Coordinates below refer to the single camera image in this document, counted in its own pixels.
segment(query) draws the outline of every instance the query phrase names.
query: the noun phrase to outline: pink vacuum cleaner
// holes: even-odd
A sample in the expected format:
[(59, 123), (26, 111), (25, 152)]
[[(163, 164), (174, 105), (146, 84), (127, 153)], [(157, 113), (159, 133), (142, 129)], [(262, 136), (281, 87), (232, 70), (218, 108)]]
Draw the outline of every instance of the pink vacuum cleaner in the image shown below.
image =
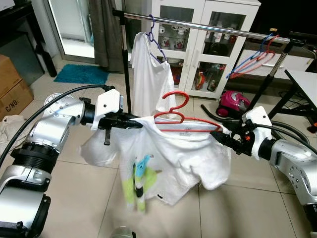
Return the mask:
[(222, 94), (216, 114), (222, 118), (240, 119), (250, 105), (250, 101), (235, 91)]

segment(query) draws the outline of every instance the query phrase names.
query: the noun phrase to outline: tile floor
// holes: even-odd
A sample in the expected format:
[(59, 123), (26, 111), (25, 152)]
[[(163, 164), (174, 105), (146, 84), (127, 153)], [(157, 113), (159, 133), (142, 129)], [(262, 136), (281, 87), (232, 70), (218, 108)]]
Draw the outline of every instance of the tile floor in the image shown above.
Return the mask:
[[(66, 63), (55, 60), (57, 70)], [(131, 85), (133, 74), (130, 74)], [(110, 74), (107, 81), (122, 95), (124, 76)], [(55, 92), (81, 84), (54, 83), (46, 73), (31, 85), (34, 101), (21, 113), (29, 117)], [(75, 97), (95, 102), (100, 90), (84, 90)], [(259, 105), (270, 110), (278, 97), (263, 96)], [(200, 104), (214, 111), (216, 101), (191, 98), (181, 111), (188, 116), (207, 118)], [(275, 120), (305, 129), (306, 119), (277, 115)], [(317, 136), (306, 133), (316, 147)], [(196, 186), (174, 207), (158, 200), (147, 202), (146, 215), (127, 212), (118, 174), (118, 162), (108, 167), (88, 165), (77, 148), (92, 135), (88, 128), (73, 127), (53, 170), (46, 192), (52, 198), (43, 238), (108, 238), (118, 226), (129, 226), (138, 238), (309, 238), (310, 227), (286, 177), (267, 161), (245, 155), (232, 156), (229, 180), (214, 191)], [(5, 165), (12, 163), (8, 157)]]

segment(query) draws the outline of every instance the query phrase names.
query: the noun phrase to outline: white shirt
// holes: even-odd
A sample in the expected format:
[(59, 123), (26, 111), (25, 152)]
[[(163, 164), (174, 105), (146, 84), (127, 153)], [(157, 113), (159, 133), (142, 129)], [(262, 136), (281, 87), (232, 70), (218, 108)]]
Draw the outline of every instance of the white shirt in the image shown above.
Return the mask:
[(176, 106), (175, 96), (162, 96), (174, 91), (173, 75), (168, 62), (159, 63), (151, 55), (148, 36), (140, 32), (134, 38), (131, 55), (134, 68), (133, 114), (139, 117), (165, 112)]
[(143, 127), (113, 128), (110, 146), (103, 146), (105, 132), (96, 131), (81, 147), (82, 157), (89, 164), (105, 166), (118, 155), (121, 180), (126, 181), (133, 176), (135, 159), (151, 155), (146, 167), (154, 175), (152, 185), (145, 189), (145, 199), (156, 197), (170, 205), (200, 180), (211, 190), (228, 179), (230, 148), (221, 145), (208, 132), (162, 132), (159, 129), (213, 130), (214, 125), (197, 121), (155, 124), (153, 117), (134, 120)]

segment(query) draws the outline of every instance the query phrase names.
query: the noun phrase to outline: black cord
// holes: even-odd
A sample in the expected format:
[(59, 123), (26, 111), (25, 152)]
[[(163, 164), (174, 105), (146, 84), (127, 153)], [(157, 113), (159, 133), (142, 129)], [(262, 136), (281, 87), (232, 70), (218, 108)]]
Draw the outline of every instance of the black cord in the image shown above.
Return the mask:
[(78, 88), (74, 88), (71, 89), (61, 95), (59, 95), (58, 97), (54, 98), (53, 100), (51, 100), (49, 103), (45, 104), (43, 107), (41, 107), (40, 109), (38, 109), (33, 115), (31, 115), (25, 122), (24, 124), (19, 128), (19, 130), (15, 133), (15, 135), (12, 137), (12, 139), (10, 140), (10, 142), (8, 143), (8, 145), (6, 146), (6, 148), (4, 149), (1, 157), (0, 157), (0, 167), (2, 165), (2, 163), (4, 162), (4, 159), (6, 157), (6, 155), (8, 154), (8, 152), (10, 151), (10, 148), (13, 146), (13, 144), (15, 143), (15, 141), (18, 139), (19, 135), (22, 133), (22, 131), (28, 126), (28, 124), (31, 123), (31, 121), (33, 121), (39, 114), (41, 114), (46, 108), (48, 108), (49, 106), (51, 106), (52, 104), (54, 104), (55, 102), (57, 102), (58, 100), (62, 99), (63, 97), (80, 91), (80, 90), (84, 90), (84, 89), (88, 89), (88, 88), (103, 88), (105, 91), (109, 91), (110, 89), (114, 88), (113, 86), (106, 86), (106, 85), (100, 85), (100, 84), (92, 84), (92, 85), (86, 85), (86, 86), (82, 86), (82, 87), (78, 87)]
[(311, 151), (313, 151), (317, 155), (317, 150), (313, 146), (309, 145), (308, 143), (306, 143), (305, 141), (303, 141), (302, 139), (298, 138), (297, 136), (293, 135), (292, 133), (290, 133), (288, 131), (282, 130), (282, 129), (274, 127), (274, 126), (269, 126), (269, 125), (254, 124), (254, 126), (279, 131), (285, 135), (288, 135), (288, 136), (292, 137), (293, 139), (297, 140), (298, 142), (302, 143), (303, 145), (305, 145), (307, 148), (309, 148)]
[(293, 132), (296, 135), (298, 135), (298, 137), (300, 139), (302, 139), (303, 141), (305, 141), (307, 144), (309, 144), (309, 145), (311, 144), (309, 142), (308, 138), (301, 131), (296, 129), (295, 127), (292, 127), (289, 124), (285, 124), (285, 123), (282, 123), (282, 122), (279, 122), (279, 121), (274, 121), (274, 120), (271, 120), (271, 123), (272, 123), (272, 125), (279, 126), (279, 127), (282, 127), (282, 128), (290, 130), (291, 132)]

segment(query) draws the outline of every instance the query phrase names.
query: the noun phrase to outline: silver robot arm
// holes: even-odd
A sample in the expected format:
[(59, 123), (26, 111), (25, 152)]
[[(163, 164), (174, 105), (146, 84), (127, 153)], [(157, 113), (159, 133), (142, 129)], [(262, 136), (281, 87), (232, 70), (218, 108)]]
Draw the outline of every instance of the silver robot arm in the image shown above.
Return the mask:
[[(59, 95), (50, 95), (45, 104)], [(84, 124), (91, 130), (110, 130), (112, 126), (138, 128), (136, 122), (117, 118), (123, 114), (122, 100), (115, 89), (99, 95), (96, 106), (89, 99), (78, 100), (68, 95), (44, 111), (22, 148), (12, 151), (15, 160), (0, 178), (0, 237), (32, 238), (43, 230), (51, 201), (44, 192), (69, 136), (70, 125)]]
[(254, 108), (242, 116), (241, 127), (235, 130), (240, 140), (221, 132), (211, 134), (237, 154), (266, 159), (284, 173), (291, 181), (311, 224), (311, 237), (317, 238), (317, 155), (304, 145), (274, 140), (271, 129), (256, 125), (272, 126), (263, 107)]

